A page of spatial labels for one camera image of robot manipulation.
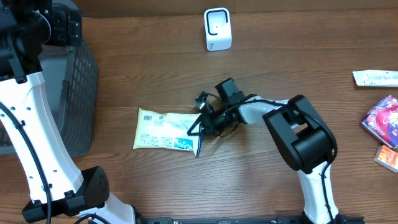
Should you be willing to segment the cream snack bag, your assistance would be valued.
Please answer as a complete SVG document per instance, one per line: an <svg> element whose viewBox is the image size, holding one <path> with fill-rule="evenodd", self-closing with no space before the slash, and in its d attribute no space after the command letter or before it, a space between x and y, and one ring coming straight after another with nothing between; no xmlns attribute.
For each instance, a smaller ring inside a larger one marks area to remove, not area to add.
<svg viewBox="0 0 398 224"><path fill-rule="evenodd" d="M202 137L189 136L188 130L200 115L157 113L139 108L133 149L164 148L193 152L199 156Z"/></svg>

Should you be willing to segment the white conditioner tube gold cap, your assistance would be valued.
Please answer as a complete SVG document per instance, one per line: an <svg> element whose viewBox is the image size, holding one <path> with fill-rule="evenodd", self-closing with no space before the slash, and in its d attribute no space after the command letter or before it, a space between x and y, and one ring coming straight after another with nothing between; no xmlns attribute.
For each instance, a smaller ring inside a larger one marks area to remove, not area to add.
<svg viewBox="0 0 398 224"><path fill-rule="evenodd" d="M397 87L397 71L353 71L353 77L357 86Z"/></svg>

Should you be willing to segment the red purple liners pack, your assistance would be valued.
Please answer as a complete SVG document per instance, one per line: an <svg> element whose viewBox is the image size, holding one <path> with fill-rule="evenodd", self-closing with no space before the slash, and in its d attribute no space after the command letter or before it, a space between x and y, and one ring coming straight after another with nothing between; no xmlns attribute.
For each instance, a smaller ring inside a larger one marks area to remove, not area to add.
<svg viewBox="0 0 398 224"><path fill-rule="evenodd" d="M397 149L397 98L389 95L371 108L361 125L389 148Z"/></svg>

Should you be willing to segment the orange snack packet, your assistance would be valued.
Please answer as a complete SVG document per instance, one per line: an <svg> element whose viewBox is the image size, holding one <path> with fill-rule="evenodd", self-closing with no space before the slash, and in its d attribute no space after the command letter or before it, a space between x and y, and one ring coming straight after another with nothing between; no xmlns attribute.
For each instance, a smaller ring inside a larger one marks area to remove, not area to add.
<svg viewBox="0 0 398 224"><path fill-rule="evenodd" d="M377 149L374 161L383 167L397 173L397 152L382 145Z"/></svg>

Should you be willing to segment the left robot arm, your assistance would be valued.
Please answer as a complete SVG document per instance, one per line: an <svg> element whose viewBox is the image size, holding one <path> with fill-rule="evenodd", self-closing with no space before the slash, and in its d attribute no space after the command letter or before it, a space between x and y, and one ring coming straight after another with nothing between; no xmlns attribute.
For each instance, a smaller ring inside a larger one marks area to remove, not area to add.
<svg viewBox="0 0 398 224"><path fill-rule="evenodd" d="M135 224L134 208L109 191L102 167L77 168L50 111L39 55L44 45L80 46L81 20L79 9L52 1L1 2L1 122L29 185L22 216Z"/></svg>

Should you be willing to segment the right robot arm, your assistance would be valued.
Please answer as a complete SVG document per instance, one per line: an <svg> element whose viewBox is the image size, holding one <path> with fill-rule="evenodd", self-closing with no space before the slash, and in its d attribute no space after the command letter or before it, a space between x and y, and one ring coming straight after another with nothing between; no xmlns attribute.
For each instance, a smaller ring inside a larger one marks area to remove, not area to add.
<svg viewBox="0 0 398 224"><path fill-rule="evenodd" d="M329 127L311 102L297 95L289 100L268 100L245 95L232 78L215 86L222 108L215 110L208 93L195 98L201 111L188 129L189 136L221 136L239 124L265 126L286 164L298 173L304 196L303 219L310 223L336 223L339 211L333 198L331 164L338 146Z"/></svg>

